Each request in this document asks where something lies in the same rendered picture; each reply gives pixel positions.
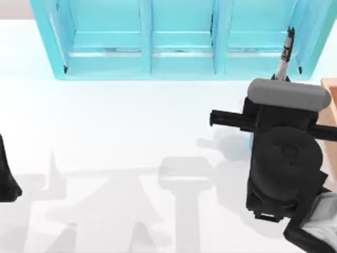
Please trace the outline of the pale grey rounded box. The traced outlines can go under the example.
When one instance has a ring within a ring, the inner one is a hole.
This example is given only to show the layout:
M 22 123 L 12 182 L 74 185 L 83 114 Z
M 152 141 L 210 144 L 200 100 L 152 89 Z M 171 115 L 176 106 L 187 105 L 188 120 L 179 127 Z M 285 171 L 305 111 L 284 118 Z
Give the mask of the pale grey rounded box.
M 256 104 L 320 112 L 332 102 L 328 90 L 321 86 L 269 79 L 254 79 L 247 97 Z

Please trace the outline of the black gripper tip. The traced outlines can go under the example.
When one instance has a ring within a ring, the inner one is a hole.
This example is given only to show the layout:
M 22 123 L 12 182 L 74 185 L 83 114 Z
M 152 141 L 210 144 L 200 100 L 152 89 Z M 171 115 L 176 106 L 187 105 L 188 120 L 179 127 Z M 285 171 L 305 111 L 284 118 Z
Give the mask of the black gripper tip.
M 9 168 L 3 138 L 0 134 L 0 203 L 14 202 L 22 193 L 21 187 Z

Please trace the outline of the light blue rack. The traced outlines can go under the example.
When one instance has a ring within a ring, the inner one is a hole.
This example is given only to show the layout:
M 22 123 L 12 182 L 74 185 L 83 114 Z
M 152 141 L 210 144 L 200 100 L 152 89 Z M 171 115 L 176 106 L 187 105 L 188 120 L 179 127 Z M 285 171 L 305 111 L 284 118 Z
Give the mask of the light blue rack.
M 30 0 L 58 80 L 309 79 L 337 0 Z

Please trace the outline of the shallow salmon-coloured box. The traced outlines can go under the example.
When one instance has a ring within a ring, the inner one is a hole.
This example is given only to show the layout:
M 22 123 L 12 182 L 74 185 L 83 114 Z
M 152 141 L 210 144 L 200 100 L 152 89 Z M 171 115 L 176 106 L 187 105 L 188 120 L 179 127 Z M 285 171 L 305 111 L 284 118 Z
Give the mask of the shallow salmon-coloured box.
M 337 77 L 322 78 L 321 86 L 331 95 L 331 103 L 319 113 L 319 124 L 337 127 Z M 330 162 L 331 172 L 337 180 L 337 142 L 324 141 L 325 152 Z

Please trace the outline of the white and black marker pen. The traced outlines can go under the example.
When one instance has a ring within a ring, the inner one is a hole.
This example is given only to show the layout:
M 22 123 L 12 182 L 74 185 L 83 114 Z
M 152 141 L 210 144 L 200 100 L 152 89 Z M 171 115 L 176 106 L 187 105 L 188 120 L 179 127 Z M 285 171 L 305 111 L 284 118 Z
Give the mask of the white and black marker pen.
M 285 81 L 285 77 L 287 76 L 286 72 L 288 70 L 289 62 L 293 51 L 294 39 L 295 39 L 295 29 L 294 27 L 288 27 L 287 37 L 284 43 L 281 59 L 279 62 L 279 66 L 277 68 L 277 72 L 275 73 L 276 77 L 275 80 Z

